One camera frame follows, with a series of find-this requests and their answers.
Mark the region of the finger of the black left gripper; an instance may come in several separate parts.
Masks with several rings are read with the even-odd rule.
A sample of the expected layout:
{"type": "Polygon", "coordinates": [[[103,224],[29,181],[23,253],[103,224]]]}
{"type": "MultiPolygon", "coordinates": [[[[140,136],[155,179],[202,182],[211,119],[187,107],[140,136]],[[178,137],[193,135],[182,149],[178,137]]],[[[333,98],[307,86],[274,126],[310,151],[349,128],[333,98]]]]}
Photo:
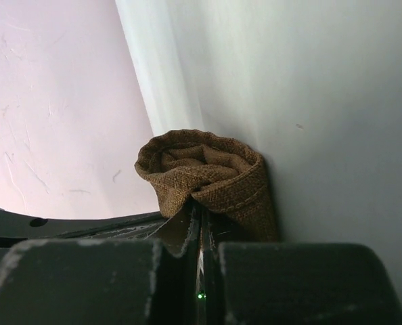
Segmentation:
{"type": "Polygon", "coordinates": [[[158,213],[111,219],[46,219],[0,209],[0,260],[15,244],[32,239],[130,238],[151,234],[164,223],[158,213]]]}

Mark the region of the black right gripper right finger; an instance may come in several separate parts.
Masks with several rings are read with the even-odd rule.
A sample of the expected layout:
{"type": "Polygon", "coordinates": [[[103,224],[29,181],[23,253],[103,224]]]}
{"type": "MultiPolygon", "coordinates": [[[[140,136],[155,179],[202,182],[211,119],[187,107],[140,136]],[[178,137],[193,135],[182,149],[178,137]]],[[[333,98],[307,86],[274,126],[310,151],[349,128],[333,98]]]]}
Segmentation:
{"type": "Polygon", "coordinates": [[[350,243],[253,242],[200,211],[202,324],[402,324],[376,253],[350,243]]]}

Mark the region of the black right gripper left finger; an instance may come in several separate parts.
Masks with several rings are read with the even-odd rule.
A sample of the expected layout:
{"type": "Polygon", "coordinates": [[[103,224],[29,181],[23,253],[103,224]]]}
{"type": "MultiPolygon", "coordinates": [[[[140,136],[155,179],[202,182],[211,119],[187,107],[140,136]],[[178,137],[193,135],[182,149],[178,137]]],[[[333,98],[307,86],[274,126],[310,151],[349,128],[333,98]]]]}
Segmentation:
{"type": "Polygon", "coordinates": [[[32,239],[0,260],[0,324],[194,324],[200,209],[151,234],[32,239]]]}

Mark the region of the brown cloth napkin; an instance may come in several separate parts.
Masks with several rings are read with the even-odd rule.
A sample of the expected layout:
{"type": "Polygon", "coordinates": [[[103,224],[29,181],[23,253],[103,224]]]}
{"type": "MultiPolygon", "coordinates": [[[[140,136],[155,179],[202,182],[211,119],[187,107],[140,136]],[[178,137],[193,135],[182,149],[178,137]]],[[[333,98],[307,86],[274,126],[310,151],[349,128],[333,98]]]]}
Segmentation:
{"type": "Polygon", "coordinates": [[[234,138],[172,130],[139,150],[135,170],[153,187],[166,218],[194,200],[235,221],[256,240],[278,239],[265,160],[234,138]]]}

